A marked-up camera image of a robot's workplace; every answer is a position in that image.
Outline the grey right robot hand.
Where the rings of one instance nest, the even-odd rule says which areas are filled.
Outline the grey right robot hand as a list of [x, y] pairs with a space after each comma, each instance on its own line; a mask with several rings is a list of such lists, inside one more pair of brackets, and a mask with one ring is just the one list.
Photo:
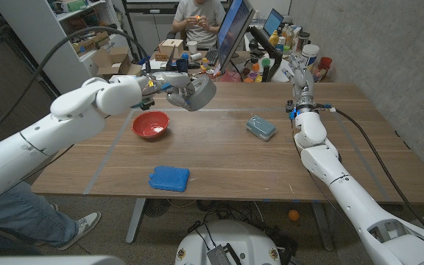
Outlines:
[[312, 73], [307, 69], [303, 60], [294, 53], [290, 54], [288, 59], [290, 69], [284, 72], [294, 83], [292, 93], [295, 108], [301, 113], [312, 111], [316, 107]]

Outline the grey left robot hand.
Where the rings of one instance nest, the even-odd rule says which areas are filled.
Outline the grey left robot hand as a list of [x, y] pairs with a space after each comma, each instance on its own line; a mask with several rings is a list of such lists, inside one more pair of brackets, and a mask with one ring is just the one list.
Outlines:
[[187, 74], [172, 71], [158, 71], [146, 75], [147, 81], [142, 90], [142, 99], [152, 99], [157, 93], [166, 93], [167, 101], [177, 107], [192, 111], [188, 97], [195, 89]]

